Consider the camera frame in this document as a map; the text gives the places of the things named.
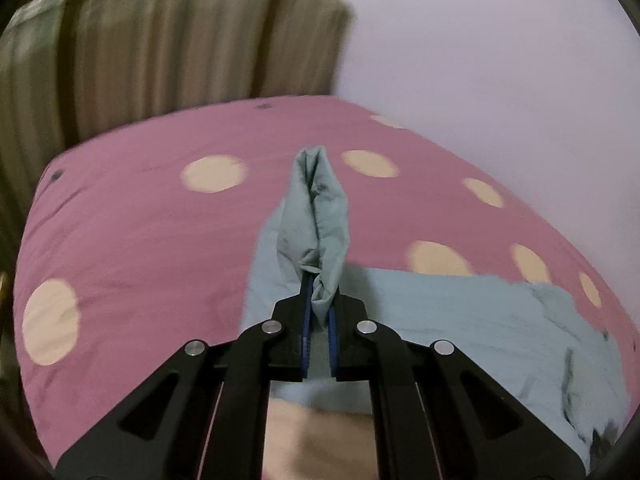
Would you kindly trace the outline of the light blue puffer jacket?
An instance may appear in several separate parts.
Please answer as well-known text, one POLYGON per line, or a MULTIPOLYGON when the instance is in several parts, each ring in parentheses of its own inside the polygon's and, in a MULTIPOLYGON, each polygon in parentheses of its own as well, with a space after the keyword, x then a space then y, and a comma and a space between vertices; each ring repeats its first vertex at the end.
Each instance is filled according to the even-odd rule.
MULTIPOLYGON (((264 320, 296 294, 306 270, 313 316, 332 292, 364 302, 378 322, 416 344, 447 339, 529 408, 588 469, 611 452, 629 398, 620 349, 549 284, 491 275, 415 274, 346 260, 347 198, 323 148, 294 158, 288 194, 257 239, 242 326, 264 320)), ((271 389, 266 474, 271 479, 372 479, 373 420, 365 384, 329 374, 326 326, 311 334, 311 366, 300 385, 271 389)))

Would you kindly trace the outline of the pink polka dot bedsheet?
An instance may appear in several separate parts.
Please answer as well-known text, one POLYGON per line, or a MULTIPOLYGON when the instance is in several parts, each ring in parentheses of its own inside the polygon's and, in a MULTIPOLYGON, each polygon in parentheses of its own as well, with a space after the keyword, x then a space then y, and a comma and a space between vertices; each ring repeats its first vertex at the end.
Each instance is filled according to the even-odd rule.
POLYGON ((588 261, 465 160, 330 96, 212 105, 121 128, 50 162, 17 259, 17 356, 57 462, 191 339, 223 344, 295 156, 323 148, 347 198, 346 260, 565 290, 611 335, 630 409, 632 339, 588 261))

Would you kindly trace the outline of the green striped pillow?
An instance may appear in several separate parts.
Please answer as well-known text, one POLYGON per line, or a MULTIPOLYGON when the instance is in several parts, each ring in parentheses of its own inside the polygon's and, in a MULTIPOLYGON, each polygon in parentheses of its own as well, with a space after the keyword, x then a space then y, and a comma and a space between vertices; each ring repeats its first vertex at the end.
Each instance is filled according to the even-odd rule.
POLYGON ((1 214, 20 223, 54 156, 212 103, 327 94, 345 0, 35 0, 1 37, 1 214))

